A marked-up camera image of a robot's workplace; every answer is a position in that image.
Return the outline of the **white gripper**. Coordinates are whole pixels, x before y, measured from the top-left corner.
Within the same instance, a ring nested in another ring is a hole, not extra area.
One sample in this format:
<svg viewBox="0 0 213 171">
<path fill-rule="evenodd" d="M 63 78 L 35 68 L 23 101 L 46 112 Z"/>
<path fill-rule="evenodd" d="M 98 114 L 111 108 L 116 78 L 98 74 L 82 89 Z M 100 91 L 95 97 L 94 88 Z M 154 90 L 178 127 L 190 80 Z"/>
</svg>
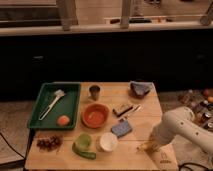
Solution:
<svg viewBox="0 0 213 171">
<path fill-rule="evenodd" d="M 168 130 L 154 129 L 150 136 L 152 151 L 158 151 L 172 141 L 172 133 Z"/>
</svg>

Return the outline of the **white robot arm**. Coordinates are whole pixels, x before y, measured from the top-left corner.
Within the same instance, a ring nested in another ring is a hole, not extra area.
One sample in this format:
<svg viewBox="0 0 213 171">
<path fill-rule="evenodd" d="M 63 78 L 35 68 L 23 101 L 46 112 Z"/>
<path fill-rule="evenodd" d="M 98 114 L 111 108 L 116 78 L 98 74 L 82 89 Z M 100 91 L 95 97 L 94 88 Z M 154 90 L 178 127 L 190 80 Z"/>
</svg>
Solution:
<svg viewBox="0 0 213 171">
<path fill-rule="evenodd" d="M 161 122 L 153 127 L 151 147 L 157 150 L 180 135 L 213 156 L 213 133 L 193 123 L 194 118 L 193 111 L 185 106 L 166 111 Z"/>
</svg>

